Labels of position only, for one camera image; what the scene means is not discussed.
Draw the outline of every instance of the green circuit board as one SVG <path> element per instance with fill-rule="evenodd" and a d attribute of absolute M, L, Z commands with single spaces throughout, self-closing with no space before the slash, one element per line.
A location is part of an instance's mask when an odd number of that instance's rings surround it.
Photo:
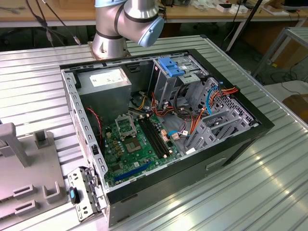
<path fill-rule="evenodd" d="M 134 125 L 137 131 L 135 137 L 120 138 L 120 134 L 116 123 L 103 127 L 105 134 L 105 156 L 104 159 L 108 166 L 108 172 L 105 174 L 105 181 L 109 187 L 113 187 L 121 182 L 130 180 L 143 174 L 145 171 L 153 170 L 161 165 L 167 164 L 173 160 L 180 158 L 180 154 L 172 141 L 165 146 L 171 150 L 166 158 L 158 158 L 150 142 L 148 141 L 144 131 L 141 129 L 138 119 L 134 119 Z M 164 129 L 155 115 L 150 117 L 150 122 L 155 125 L 156 132 L 162 139 L 160 130 Z M 130 124 L 123 124 L 121 130 L 130 130 Z M 115 178 L 122 174 L 128 173 L 134 169 L 143 167 L 142 171 L 126 177 L 121 180 Z"/>

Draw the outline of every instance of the blue cable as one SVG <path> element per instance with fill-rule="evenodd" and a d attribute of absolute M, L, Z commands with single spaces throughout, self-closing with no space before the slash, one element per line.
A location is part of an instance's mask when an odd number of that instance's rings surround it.
<path fill-rule="evenodd" d="M 212 111 L 211 111 L 211 108 L 210 108 L 210 104 L 209 104 L 209 100 L 210 100 L 210 95 L 211 95 L 211 92 L 212 90 L 215 90 L 217 89 L 218 87 L 213 87 L 207 94 L 207 98 L 206 98 L 206 108 L 207 108 L 207 111 L 208 113 L 211 115 L 212 114 Z"/>
<path fill-rule="evenodd" d="M 174 133 L 178 133 L 178 131 L 171 131 L 171 132 L 168 133 L 168 136 L 170 136 L 170 135 L 172 135 Z"/>

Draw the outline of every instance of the sticker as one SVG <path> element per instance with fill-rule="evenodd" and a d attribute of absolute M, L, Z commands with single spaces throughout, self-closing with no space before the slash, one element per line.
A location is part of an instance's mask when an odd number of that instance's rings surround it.
<path fill-rule="evenodd" d="M 121 71 L 119 69 L 107 73 L 92 75 L 90 76 L 90 80 L 94 87 L 99 87 L 107 84 L 119 83 L 124 81 L 124 79 L 121 76 Z"/>

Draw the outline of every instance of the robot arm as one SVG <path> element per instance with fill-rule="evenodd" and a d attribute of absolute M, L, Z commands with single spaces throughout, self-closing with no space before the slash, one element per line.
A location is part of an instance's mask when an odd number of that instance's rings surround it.
<path fill-rule="evenodd" d="M 155 0 L 96 0 L 93 53 L 98 59 L 123 57 L 128 38 L 138 45 L 154 44 L 163 30 Z"/>

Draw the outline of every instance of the aluminum workbench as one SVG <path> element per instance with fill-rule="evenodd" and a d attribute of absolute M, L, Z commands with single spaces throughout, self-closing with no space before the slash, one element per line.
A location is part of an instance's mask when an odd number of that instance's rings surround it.
<path fill-rule="evenodd" d="M 308 227 L 307 125 L 273 98 L 210 40 L 159 39 L 152 47 L 128 44 L 132 55 L 197 49 L 275 127 L 233 164 L 111 230 L 303 230 Z M 64 180 L 84 166 L 65 100 L 60 64 L 92 61 L 87 45 L 0 53 L 0 118 L 17 136 L 46 128 L 54 133 Z M 71 203 L 8 230 L 107 230 L 103 217 L 79 225 Z"/>
<path fill-rule="evenodd" d="M 308 27 L 286 27 L 284 28 L 276 40 L 273 42 L 271 47 L 268 49 L 268 51 L 265 53 L 263 58 L 258 64 L 258 67 L 253 73 L 253 77 L 256 77 L 257 74 L 260 73 L 262 70 L 264 64 L 267 62 L 267 60 L 273 55 L 273 53 L 276 51 L 274 54 L 275 57 L 272 57 L 271 60 L 274 61 L 276 58 L 279 56 L 279 54 L 283 51 L 285 48 L 285 42 L 289 42 L 291 39 L 295 40 L 298 42 L 300 45 L 306 47 L 308 49 Z"/>

